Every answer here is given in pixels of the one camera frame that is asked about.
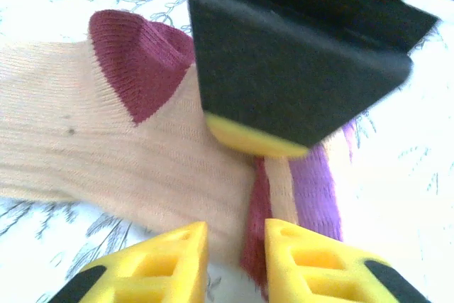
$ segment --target white tablecloth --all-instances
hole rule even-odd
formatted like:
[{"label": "white tablecloth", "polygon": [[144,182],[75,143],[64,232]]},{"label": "white tablecloth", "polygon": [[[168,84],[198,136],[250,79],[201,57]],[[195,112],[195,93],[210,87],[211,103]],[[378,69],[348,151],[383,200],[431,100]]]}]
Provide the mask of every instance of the white tablecloth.
[{"label": "white tablecloth", "polygon": [[[358,117],[358,183],[340,207],[348,243],[388,258],[433,302],[452,302],[454,3],[407,1],[444,22],[413,52],[410,81]],[[186,0],[0,0],[0,36],[83,40],[100,9],[191,33]],[[46,302],[90,260],[151,235],[89,204],[0,199],[0,302]],[[262,301],[239,270],[210,265],[209,275],[207,302]]]}]

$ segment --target sock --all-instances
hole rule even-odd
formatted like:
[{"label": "sock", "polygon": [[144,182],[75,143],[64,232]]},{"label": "sock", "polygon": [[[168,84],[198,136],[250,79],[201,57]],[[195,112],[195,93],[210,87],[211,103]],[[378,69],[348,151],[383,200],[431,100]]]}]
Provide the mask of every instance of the sock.
[{"label": "sock", "polygon": [[253,161],[208,132],[193,63],[189,36],[120,11],[84,42],[4,43],[0,194],[63,193],[158,233],[207,221],[215,260],[238,264]]},{"label": "sock", "polygon": [[352,187],[354,127],[346,124],[305,158],[257,158],[241,266],[267,299],[265,219],[282,219],[342,241],[337,194]]}]

